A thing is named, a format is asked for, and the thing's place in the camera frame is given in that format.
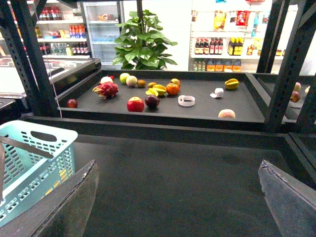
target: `black tray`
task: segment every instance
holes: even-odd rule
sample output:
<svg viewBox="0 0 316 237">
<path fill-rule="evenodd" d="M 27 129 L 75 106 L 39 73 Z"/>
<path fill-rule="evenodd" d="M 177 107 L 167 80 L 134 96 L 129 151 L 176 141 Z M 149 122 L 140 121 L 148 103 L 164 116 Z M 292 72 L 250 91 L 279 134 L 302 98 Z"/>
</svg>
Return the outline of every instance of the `black tray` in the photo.
<svg viewBox="0 0 316 237">
<path fill-rule="evenodd" d="M 316 170 L 316 135 L 290 133 L 290 136 Z"/>
<path fill-rule="evenodd" d="M 100 180 L 85 237 L 281 236 L 258 176 L 267 160 L 315 189 L 316 172 L 286 134 L 79 119 L 27 121 L 81 134 L 76 169 Z"/>
<path fill-rule="evenodd" d="M 160 105 L 156 110 L 149 110 L 145 106 L 143 113 L 132 113 L 128 112 L 126 108 L 128 99 L 138 96 L 144 100 L 147 88 L 131 88 L 121 84 L 119 76 L 122 72 L 118 70 L 94 73 L 61 94 L 58 99 L 62 106 L 63 117 L 234 130 L 262 130 L 264 114 L 270 98 L 256 79 L 248 74 L 128 71 L 138 79 L 145 79 L 147 83 L 155 81 L 166 85 L 172 78 L 178 78 L 182 83 L 179 95 L 191 95 L 196 98 L 196 104 L 193 107 L 184 108 L 178 105 L 178 96 L 165 96 L 160 98 Z M 106 75 L 115 76 L 114 83 L 118 84 L 118 94 L 112 99 L 103 100 L 92 89 Z M 222 99 L 211 98 L 210 94 L 214 92 L 215 88 L 225 88 L 224 82 L 231 78 L 240 81 L 238 89 L 225 90 Z M 67 101 L 71 98 L 78 100 L 77 109 L 66 108 Z M 218 118 L 222 109 L 234 110 L 237 118 Z"/>
</svg>

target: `white tape roll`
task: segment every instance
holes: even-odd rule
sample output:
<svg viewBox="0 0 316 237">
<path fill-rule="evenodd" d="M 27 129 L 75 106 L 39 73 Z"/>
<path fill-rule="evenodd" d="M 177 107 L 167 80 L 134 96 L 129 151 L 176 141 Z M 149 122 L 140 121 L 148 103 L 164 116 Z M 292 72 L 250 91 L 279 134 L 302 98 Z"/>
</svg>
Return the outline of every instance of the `white tape roll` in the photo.
<svg viewBox="0 0 316 237">
<path fill-rule="evenodd" d="M 212 98 L 221 98 L 224 95 L 224 90 L 222 88 L 216 88 L 215 92 L 210 94 Z"/>
<path fill-rule="evenodd" d="M 196 99 L 190 95 L 180 95 L 178 97 L 178 103 L 181 106 L 190 107 L 196 103 Z"/>
</svg>

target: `basket handle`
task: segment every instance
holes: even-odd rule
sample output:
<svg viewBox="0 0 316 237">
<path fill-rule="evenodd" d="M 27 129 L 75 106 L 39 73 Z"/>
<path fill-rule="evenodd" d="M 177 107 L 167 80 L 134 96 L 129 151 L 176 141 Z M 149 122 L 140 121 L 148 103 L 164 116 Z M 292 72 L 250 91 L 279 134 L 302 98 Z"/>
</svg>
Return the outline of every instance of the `basket handle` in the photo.
<svg viewBox="0 0 316 237">
<path fill-rule="evenodd" d="M 2 202 L 2 192 L 3 192 L 3 180 L 4 180 L 4 147 L 0 142 L 0 203 Z"/>
<path fill-rule="evenodd" d="M 54 156 L 52 154 L 50 154 L 50 153 L 48 153 L 46 151 L 43 151 L 43 150 L 38 149 L 36 147 L 32 147 L 32 146 L 30 146 L 28 144 L 16 141 L 16 140 L 8 138 L 8 137 L 0 136 L 0 142 L 8 144 L 8 145 L 11 145 L 11 146 L 14 146 L 14 147 L 17 147 L 17 148 L 21 148 L 21 149 L 23 149 L 23 150 L 25 150 L 27 152 L 34 153 L 34 154 L 42 156 L 42 157 L 54 158 Z"/>
</svg>

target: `apple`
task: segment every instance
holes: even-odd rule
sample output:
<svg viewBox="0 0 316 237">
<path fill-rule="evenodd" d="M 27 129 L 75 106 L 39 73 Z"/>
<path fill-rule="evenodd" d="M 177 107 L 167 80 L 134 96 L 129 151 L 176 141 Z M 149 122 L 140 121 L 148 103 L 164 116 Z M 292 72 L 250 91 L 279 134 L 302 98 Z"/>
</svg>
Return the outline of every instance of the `apple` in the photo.
<svg viewBox="0 0 316 237">
<path fill-rule="evenodd" d="M 232 110 L 221 110 L 218 114 L 219 118 L 230 118 L 230 119 L 235 119 L 236 115 L 235 112 Z"/>
<path fill-rule="evenodd" d="M 300 91 L 300 89 L 301 89 L 301 84 L 300 83 L 295 83 L 295 86 L 294 86 L 294 89 L 293 90 L 295 90 L 295 91 Z"/>
<path fill-rule="evenodd" d="M 77 108 L 78 107 L 78 101 L 75 99 L 70 99 L 67 101 L 67 107 L 68 108 Z"/>
<path fill-rule="evenodd" d="M 103 84 L 103 83 L 106 83 L 106 82 L 112 82 L 113 83 L 113 80 L 110 77 L 102 77 L 100 83 Z"/>
<path fill-rule="evenodd" d="M 171 79 L 170 83 L 177 84 L 179 87 L 181 86 L 180 80 L 178 80 L 178 79 L 176 79 L 176 78 Z"/>
<path fill-rule="evenodd" d="M 127 102 L 127 110 L 130 112 L 142 112 L 144 108 L 144 101 L 139 97 L 132 97 Z"/>
<path fill-rule="evenodd" d="M 137 78 L 135 76 L 129 76 L 126 78 L 126 84 L 128 86 L 134 86 L 137 84 Z"/>
<path fill-rule="evenodd" d="M 306 95 L 307 95 L 308 92 L 310 91 L 310 88 L 311 88 L 311 86 L 309 86 L 309 87 L 307 87 L 307 88 L 305 89 L 305 94 L 306 94 Z"/>
<path fill-rule="evenodd" d="M 300 93 L 299 93 L 298 91 L 293 91 L 290 100 L 291 100 L 292 102 L 296 103 L 296 102 L 298 102 L 300 99 L 301 99 Z"/>
<path fill-rule="evenodd" d="M 151 108 L 154 109 L 159 105 L 160 99 L 154 95 L 148 95 L 145 98 L 145 104 Z"/>
<path fill-rule="evenodd" d="M 120 82 L 122 82 L 122 84 L 126 84 L 126 79 L 129 77 L 128 73 L 122 73 L 119 77 Z"/>
</svg>

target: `white wall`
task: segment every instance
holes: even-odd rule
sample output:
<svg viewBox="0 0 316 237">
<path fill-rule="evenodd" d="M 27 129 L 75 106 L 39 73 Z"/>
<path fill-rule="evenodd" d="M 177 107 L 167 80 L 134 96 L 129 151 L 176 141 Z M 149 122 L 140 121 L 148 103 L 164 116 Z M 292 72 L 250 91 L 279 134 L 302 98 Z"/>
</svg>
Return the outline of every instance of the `white wall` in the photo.
<svg viewBox="0 0 316 237">
<path fill-rule="evenodd" d="M 172 54 L 170 59 L 178 66 L 167 64 L 169 71 L 187 71 L 189 65 L 190 30 L 191 30 L 192 0 L 144 0 L 143 9 L 157 14 L 163 34 L 171 41 L 178 42 L 176 46 L 167 45 L 165 53 Z M 136 11 L 135 1 L 124 1 L 125 20 L 129 12 Z"/>
</svg>

